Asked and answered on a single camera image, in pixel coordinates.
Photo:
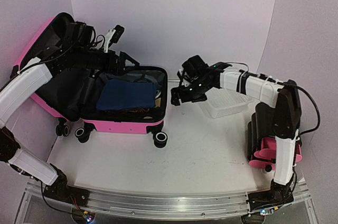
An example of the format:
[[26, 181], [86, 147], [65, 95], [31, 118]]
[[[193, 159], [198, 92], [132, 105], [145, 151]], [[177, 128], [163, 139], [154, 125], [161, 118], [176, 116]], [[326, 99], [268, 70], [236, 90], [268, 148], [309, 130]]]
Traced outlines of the blue cloth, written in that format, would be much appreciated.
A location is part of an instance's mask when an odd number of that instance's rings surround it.
[[149, 82], [108, 80], [96, 103], [99, 111], [154, 108], [156, 86]]

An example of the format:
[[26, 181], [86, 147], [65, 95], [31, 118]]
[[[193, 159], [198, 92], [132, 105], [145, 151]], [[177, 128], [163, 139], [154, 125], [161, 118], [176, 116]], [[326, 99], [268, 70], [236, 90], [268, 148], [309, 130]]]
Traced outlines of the pink hard-shell suitcase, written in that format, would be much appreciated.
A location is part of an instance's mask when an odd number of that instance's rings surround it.
[[[168, 77], [165, 69], [133, 66], [129, 61], [121, 72], [88, 69], [90, 51], [98, 47], [95, 29], [62, 12], [49, 19], [35, 34], [14, 63], [11, 75], [25, 67], [45, 62], [52, 79], [36, 90], [32, 99], [59, 121], [55, 132], [69, 135], [69, 122], [83, 121], [76, 129], [79, 142], [89, 140], [93, 131], [106, 133], [152, 134], [154, 145], [162, 148], [168, 136], [163, 131], [167, 105]], [[99, 111], [96, 103], [108, 80], [149, 82], [156, 86], [155, 107], [120, 111]]]

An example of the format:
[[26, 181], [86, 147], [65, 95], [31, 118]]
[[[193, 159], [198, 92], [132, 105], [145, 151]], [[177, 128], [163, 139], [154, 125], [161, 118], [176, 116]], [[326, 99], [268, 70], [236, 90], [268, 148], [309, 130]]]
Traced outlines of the white perforated plastic basket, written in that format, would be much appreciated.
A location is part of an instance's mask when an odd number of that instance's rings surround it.
[[241, 113], [253, 102], [253, 98], [226, 89], [212, 88], [206, 93], [207, 100], [199, 104], [211, 118], [220, 118]]

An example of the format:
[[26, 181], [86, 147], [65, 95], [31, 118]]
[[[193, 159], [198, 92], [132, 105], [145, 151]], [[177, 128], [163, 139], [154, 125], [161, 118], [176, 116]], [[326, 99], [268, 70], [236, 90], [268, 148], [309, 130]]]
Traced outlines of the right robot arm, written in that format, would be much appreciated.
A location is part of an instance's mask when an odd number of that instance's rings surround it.
[[[316, 131], [321, 123], [319, 108], [313, 97], [297, 83], [280, 81], [264, 74], [238, 69], [231, 62], [205, 63], [199, 55], [187, 59], [177, 72], [179, 83], [170, 91], [171, 104], [203, 102], [206, 93], [225, 89], [248, 96], [272, 110], [270, 128], [276, 142], [275, 172], [266, 200], [278, 204], [292, 194], [290, 184], [296, 181], [296, 142], [307, 133]], [[300, 131], [302, 116], [299, 93], [308, 97], [315, 108], [317, 124]]]

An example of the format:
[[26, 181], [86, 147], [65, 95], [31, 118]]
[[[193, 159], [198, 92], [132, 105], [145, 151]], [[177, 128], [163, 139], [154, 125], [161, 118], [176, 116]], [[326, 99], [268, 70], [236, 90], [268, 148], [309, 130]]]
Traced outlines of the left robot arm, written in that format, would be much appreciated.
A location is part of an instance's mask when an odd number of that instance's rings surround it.
[[10, 117], [36, 91], [56, 78], [66, 69], [93, 69], [107, 73], [120, 73], [125, 60], [136, 61], [126, 55], [116, 55], [110, 46], [117, 43], [124, 27], [116, 25], [104, 35], [101, 49], [93, 49], [94, 30], [83, 22], [73, 22], [67, 26], [60, 46], [45, 46], [38, 51], [24, 67], [19, 67], [16, 75], [1, 87], [1, 161], [13, 165], [50, 185], [51, 193], [59, 200], [71, 197], [71, 190], [59, 181], [61, 170], [41, 160], [15, 138], [7, 128]]

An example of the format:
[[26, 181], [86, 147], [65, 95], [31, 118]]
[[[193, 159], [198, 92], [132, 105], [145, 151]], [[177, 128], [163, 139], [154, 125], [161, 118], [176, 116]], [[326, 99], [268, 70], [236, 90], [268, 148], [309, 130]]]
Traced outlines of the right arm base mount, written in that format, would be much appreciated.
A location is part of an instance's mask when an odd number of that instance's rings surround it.
[[292, 203], [294, 197], [289, 193], [282, 199], [275, 199], [270, 191], [260, 191], [248, 194], [247, 203], [249, 204], [249, 211], [255, 212], [263, 209], [270, 209], [274, 207], [282, 207], [283, 205]]

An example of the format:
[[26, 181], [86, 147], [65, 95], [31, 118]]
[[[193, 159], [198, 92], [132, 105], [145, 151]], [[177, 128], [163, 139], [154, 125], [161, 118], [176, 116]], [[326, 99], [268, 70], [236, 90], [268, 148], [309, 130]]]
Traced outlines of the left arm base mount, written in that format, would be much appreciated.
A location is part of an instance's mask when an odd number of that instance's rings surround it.
[[43, 196], [77, 207], [87, 206], [89, 194], [89, 190], [70, 186], [67, 182], [54, 182], [52, 185], [46, 185], [43, 189]]

